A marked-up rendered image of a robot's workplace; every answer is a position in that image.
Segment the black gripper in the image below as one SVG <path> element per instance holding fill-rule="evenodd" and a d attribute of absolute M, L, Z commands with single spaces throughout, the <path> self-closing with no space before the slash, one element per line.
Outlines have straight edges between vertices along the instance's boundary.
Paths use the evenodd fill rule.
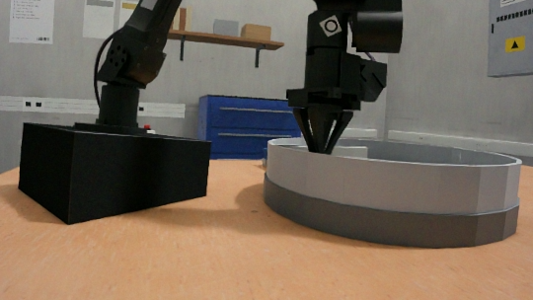
<path fill-rule="evenodd" d="M 331 155 L 353 118 L 349 111 L 360 111 L 361 102 L 365 102 L 365 91 L 340 88 L 342 52 L 347 51 L 339 47 L 315 48 L 315 54 L 306 50 L 304 88 L 286 90 L 288 106 L 293 108 L 309 152 Z"/>

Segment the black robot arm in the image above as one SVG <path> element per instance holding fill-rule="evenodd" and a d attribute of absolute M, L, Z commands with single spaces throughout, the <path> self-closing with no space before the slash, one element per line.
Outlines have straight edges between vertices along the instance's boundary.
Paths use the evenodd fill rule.
<path fill-rule="evenodd" d="M 121 32 L 115 32 L 106 60 L 96 75 L 96 81 L 108 83 L 102 85 L 96 124 L 74 122 L 74 129 L 115 134 L 147 133 L 148 128 L 138 128 L 136 122 L 138 89 L 146 90 L 147 84 L 158 76 L 167 56 L 163 52 L 167 36 L 182 1 L 139 0 Z M 351 47 L 356 47 L 356 52 L 400 52 L 402 0 L 313 1 L 316 11 L 329 12 L 314 11 L 308 15 L 306 50 L 339 47 L 347 51 L 348 22 L 352 22 Z M 375 102 L 386 88 L 387 66 L 342 52 L 340 88 L 365 91 L 365 102 Z"/>

